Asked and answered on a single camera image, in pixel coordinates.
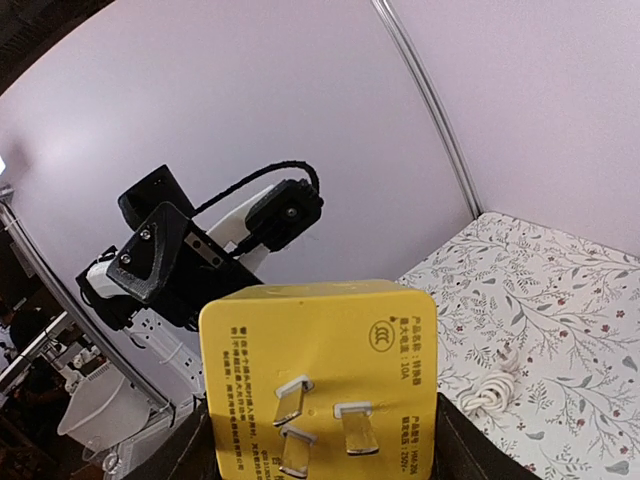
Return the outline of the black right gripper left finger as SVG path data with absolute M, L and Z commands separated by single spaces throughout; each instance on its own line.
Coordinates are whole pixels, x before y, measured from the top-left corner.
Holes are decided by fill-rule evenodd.
M 207 404 L 200 403 L 160 448 L 125 479 L 219 480 Z

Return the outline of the yellow cube plug adapter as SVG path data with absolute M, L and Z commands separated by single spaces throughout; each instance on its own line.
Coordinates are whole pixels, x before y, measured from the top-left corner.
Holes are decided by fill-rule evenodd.
M 426 479 L 437 309 L 388 280 L 261 285 L 199 318 L 224 479 Z

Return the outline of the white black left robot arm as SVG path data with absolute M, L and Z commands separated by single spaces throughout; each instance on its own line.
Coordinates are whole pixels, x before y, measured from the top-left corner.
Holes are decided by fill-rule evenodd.
M 205 393 L 201 356 L 171 330 L 198 332 L 206 304 L 259 284 L 255 272 L 266 249 L 240 259 L 227 249 L 247 237 L 245 218 L 264 195 L 257 193 L 203 230 L 193 221 L 194 205 L 162 165 L 118 199 L 132 237 L 122 248 L 110 247 L 76 279 L 104 324 L 153 353 L 194 396 Z

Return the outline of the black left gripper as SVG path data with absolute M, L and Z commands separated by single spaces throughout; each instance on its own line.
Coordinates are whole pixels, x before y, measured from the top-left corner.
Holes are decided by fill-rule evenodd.
M 165 165 L 119 198 L 134 235 L 106 276 L 173 325 L 196 330 L 208 303 L 261 281 L 192 220 L 195 207 Z

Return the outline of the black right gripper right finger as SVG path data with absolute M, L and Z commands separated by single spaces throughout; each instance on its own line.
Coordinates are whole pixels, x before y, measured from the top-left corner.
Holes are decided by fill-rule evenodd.
M 437 396 L 434 478 L 439 480 L 537 480 L 497 448 L 442 393 Z

